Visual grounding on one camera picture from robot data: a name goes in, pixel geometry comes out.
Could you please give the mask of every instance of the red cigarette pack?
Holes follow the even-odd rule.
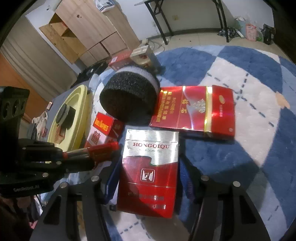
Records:
[[[161,88],[150,126],[180,129],[186,135],[233,139],[232,89],[217,85]]]
[[[176,131],[127,130],[118,210],[143,216],[172,217],[177,186],[178,137]]]
[[[124,124],[121,121],[98,112],[84,147],[117,141],[123,127]]]
[[[132,53],[131,50],[125,50],[120,52],[118,55],[113,57],[113,59],[109,63],[109,67],[117,71],[126,65],[130,65],[134,63],[134,61],[130,58],[131,53]]]

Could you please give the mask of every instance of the blue white rug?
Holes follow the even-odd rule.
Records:
[[[296,66],[275,54],[237,46],[184,47],[157,58],[166,67],[158,76],[162,87],[233,89],[235,143],[187,139],[185,154],[204,175],[218,182],[239,181],[271,240],[280,240],[296,217]],[[95,93],[91,123],[96,112],[105,112],[98,96],[112,74],[109,70],[91,80]],[[88,176],[70,175],[68,181],[77,183]],[[177,203],[178,214],[171,220],[105,210],[112,240],[187,240],[198,209],[185,195]]]

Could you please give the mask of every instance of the double happiness cigarette pack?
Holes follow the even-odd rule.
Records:
[[[176,131],[127,130],[118,210],[144,216],[172,217],[177,186],[178,137]]]
[[[124,124],[111,116],[98,112],[84,147],[101,145],[118,140]]]
[[[217,85],[161,88],[150,126],[182,129],[186,135],[233,139],[232,89]]]

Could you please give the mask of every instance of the yellow plate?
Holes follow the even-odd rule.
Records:
[[[76,110],[73,124],[69,130],[66,130],[65,139],[60,144],[55,143],[54,137],[57,131],[56,118],[59,113],[58,111],[50,127],[47,141],[54,143],[55,147],[61,148],[63,151],[75,150],[80,146],[89,111],[87,87],[85,85],[78,86],[72,91],[63,104],[69,105]]]

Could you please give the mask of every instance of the black object on plate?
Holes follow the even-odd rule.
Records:
[[[66,104],[63,104],[56,118],[56,123],[64,128],[70,129],[73,124],[76,110]]]
[[[123,67],[114,74],[100,94],[100,103],[114,118],[128,124],[150,122],[159,82],[154,75],[137,67]]]

